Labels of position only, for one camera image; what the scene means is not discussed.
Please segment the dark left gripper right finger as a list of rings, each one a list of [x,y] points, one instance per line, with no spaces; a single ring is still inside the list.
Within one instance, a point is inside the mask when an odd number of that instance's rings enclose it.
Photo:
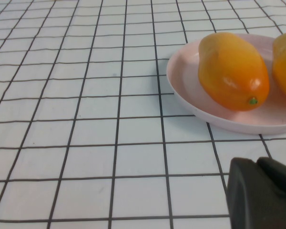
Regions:
[[[274,159],[260,157],[257,165],[268,178],[286,194],[286,166]]]

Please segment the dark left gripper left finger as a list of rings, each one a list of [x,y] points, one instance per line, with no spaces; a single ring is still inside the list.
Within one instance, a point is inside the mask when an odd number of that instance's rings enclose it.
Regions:
[[[286,194],[257,162],[231,160],[226,201],[233,229],[286,229]]]

